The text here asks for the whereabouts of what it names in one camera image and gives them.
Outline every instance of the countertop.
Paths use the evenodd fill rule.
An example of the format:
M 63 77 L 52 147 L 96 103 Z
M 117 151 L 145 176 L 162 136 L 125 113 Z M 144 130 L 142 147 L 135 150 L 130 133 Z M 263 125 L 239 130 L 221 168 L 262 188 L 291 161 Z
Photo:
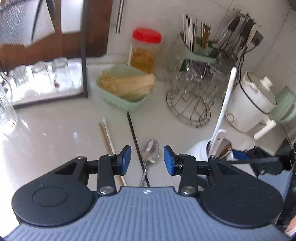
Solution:
M 109 67 L 109 64 L 88 65 L 88 99 L 69 99 L 18 109 L 19 121 L 14 132 L 0 135 L 0 236 L 6 236 L 18 225 L 11 208 L 11 198 L 18 188 L 74 157 L 86 156 L 88 160 L 96 160 L 106 154 L 98 128 L 102 117 L 107 118 L 116 152 L 119 153 L 125 145 L 132 147 L 132 159 L 125 179 L 129 186 L 139 185 L 142 169 L 126 113 L 107 104 L 96 87 L 97 77 Z M 196 142 L 209 139 L 222 103 L 217 101 L 212 107 L 212 117 L 206 126 L 195 129 L 181 123 L 169 111 L 165 101 L 167 88 L 165 83 L 156 81 L 153 93 L 131 113 L 131 119 L 140 150 L 151 138 L 160 144 L 160 158 L 150 165 L 148 171 L 150 185 L 177 188 L 180 177 L 171 177 L 167 173 L 163 147 L 170 145 L 176 154 L 181 154 Z M 222 128 L 228 131 L 226 137 L 233 148 L 239 150 L 258 145 L 274 154 L 286 137 L 280 126 L 257 142 L 252 137 L 254 133 L 240 133 L 225 120 Z M 96 189 L 95 176 L 90 177 L 88 187 Z

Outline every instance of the pot lid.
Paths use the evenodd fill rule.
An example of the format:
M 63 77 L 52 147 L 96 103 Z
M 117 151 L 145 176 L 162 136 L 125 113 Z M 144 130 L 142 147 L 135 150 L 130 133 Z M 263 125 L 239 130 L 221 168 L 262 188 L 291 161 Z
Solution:
M 264 79 L 261 80 L 251 72 L 247 72 L 246 76 L 246 80 L 249 80 L 250 82 L 254 83 L 257 89 L 269 100 L 269 102 L 276 105 L 274 94 L 270 90 L 272 82 L 269 80 L 269 78 L 265 76 Z

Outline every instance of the brown cutting board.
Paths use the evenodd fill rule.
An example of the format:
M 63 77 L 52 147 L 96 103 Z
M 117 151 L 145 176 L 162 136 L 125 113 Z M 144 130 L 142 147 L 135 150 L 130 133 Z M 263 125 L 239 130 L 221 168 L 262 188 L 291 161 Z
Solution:
M 12 69 L 21 64 L 33 64 L 39 60 L 50 61 L 58 57 L 80 58 L 81 34 L 62 34 L 61 0 L 54 0 L 54 2 L 56 11 L 52 22 L 55 33 L 28 48 L 23 45 L 2 45 L 0 47 L 0 61 L 4 70 Z M 107 51 L 112 2 L 113 0 L 88 0 L 87 57 L 99 57 Z

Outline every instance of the spoon handle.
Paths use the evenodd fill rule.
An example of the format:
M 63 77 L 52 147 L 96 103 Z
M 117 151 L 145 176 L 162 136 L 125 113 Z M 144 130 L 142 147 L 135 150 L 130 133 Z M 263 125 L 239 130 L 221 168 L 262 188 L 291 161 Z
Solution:
M 139 187 L 143 187 L 144 186 L 144 181 L 145 181 L 145 177 L 147 175 L 147 171 L 148 171 L 148 167 L 149 167 L 149 161 L 146 163 L 146 167 L 145 167 L 145 170 L 144 170 L 144 174 L 143 174 L 143 177 L 141 179 L 141 182 L 140 182 L 140 185 Z

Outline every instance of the wire rack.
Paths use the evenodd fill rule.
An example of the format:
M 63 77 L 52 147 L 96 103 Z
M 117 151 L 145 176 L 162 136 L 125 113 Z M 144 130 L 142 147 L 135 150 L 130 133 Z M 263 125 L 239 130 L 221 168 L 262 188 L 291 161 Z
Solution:
M 210 121 L 211 107 L 217 98 L 223 98 L 227 81 L 211 64 L 200 64 L 199 72 L 204 66 L 201 74 L 192 63 L 187 66 L 185 72 L 177 72 L 171 78 L 166 103 L 180 121 L 198 128 Z

